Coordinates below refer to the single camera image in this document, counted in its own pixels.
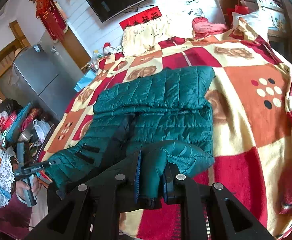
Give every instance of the red hat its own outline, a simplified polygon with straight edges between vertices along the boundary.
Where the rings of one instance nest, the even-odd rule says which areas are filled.
[[[106,42],[106,43],[104,44],[103,49],[106,48],[106,47],[110,47],[110,42]]]

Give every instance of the metal bolt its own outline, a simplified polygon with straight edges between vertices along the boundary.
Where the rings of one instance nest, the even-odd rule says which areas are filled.
[[[178,180],[184,180],[184,179],[186,179],[186,176],[184,175],[184,174],[177,174],[176,175],[176,179],[178,179]]]
[[[87,187],[86,184],[80,184],[80,185],[78,186],[77,189],[78,189],[79,191],[85,191],[87,188],[88,188],[88,187]]]
[[[123,180],[123,179],[125,179],[125,175],[124,174],[117,174],[116,176],[115,176],[115,179],[116,180]]]
[[[218,190],[221,190],[221,189],[224,188],[224,186],[223,186],[222,183],[217,182],[217,183],[214,184],[214,188],[215,188],[215,189],[218,189]]]

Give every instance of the bedspread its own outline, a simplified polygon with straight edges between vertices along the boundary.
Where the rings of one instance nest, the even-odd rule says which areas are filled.
[[[195,180],[223,183],[275,238],[287,236],[292,202],[283,200],[285,184],[279,179],[292,165],[292,66],[245,22],[197,41],[161,41],[139,57],[106,56],[97,77],[69,104],[40,160],[84,136],[102,90],[166,67],[192,65],[211,66],[216,75],[206,93],[213,107],[215,163]],[[286,214],[279,214],[283,207]],[[165,204],[160,210],[124,213],[120,229],[141,239],[179,237],[179,213],[179,205]]]

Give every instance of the pillow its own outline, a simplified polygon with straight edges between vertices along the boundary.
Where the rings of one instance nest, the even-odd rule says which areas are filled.
[[[259,34],[265,41],[268,41],[268,14],[263,9],[258,9],[255,12],[242,15],[239,13],[232,13],[233,15],[233,28],[239,25],[239,18],[242,17],[252,28]]]

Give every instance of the person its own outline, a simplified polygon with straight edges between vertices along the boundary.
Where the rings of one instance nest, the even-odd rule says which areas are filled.
[[[33,178],[32,192],[37,196],[41,188],[37,177]],[[27,207],[24,189],[29,189],[23,181],[16,182],[16,191],[8,205],[0,208],[0,240],[23,239],[29,233],[32,207]]]

